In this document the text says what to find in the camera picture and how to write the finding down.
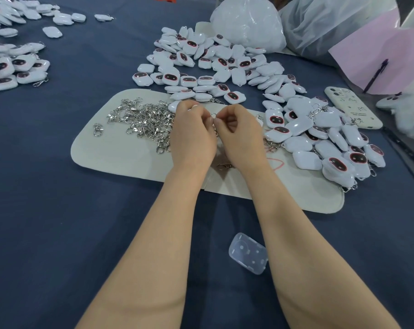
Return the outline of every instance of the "hand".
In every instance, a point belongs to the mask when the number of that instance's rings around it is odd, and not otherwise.
[[[214,125],[231,163],[245,176],[254,169],[269,166],[262,127],[242,105],[224,107]]]
[[[216,154],[217,139],[210,112],[193,100],[177,106],[171,132],[174,168],[205,177]]]

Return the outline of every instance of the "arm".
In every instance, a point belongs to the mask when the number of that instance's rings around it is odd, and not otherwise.
[[[231,105],[214,123],[253,198],[277,297],[291,328],[399,328],[272,171],[254,116]]]
[[[179,328],[187,288],[192,221],[216,153],[210,113],[180,103],[171,133],[174,167],[120,262],[77,325]]]

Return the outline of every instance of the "white plastic bag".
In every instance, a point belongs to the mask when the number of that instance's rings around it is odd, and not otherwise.
[[[382,13],[396,0],[293,0],[279,11],[287,46],[297,54],[336,65],[328,50]]]
[[[224,0],[210,22],[216,33],[233,44],[262,47],[268,53],[286,47],[280,16],[268,0]]]

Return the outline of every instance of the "dark blue table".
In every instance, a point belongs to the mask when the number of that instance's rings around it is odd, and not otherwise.
[[[208,21],[200,3],[44,0],[88,16],[46,38],[50,18],[18,28],[12,43],[43,41],[50,81],[0,92],[0,329],[70,329],[135,236],[161,184],[73,163],[70,146],[154,48],[163,26]],[[97,22],[95,13],[116,17]],[[336,71],[286,55],[279,60],[308,96],[345,86]],[[212,74],[185,68],[195,76]],[[162,91],[162,87],[151,86]],[[255,88],[244,105],[264,110]],[[403,328],[414,328],[414,178],[379,131],[368,131],[388,167],[361,182],[333,215],[308,217]],[[228,256],[233,236],[263,243],[253,203],[202,191],[193,225],[182,328],[286,328],[269,267],[256,276]]]

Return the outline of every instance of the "black pen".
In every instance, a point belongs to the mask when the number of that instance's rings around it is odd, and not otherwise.
[[[371,86],[373,85],[374,81],[377,79],[377,77],[385,70],[385,68],[388,65],[388,61],[389,59],[385,59],[384,62],[382,62],[382,65],[380,66],[379,70],[376,71],[376,73],[374,74],[373,78],[371,79],[371,81],[367,84],[367,86],[364,89],[363,93],[367,93],[367,91],[371,88]]]

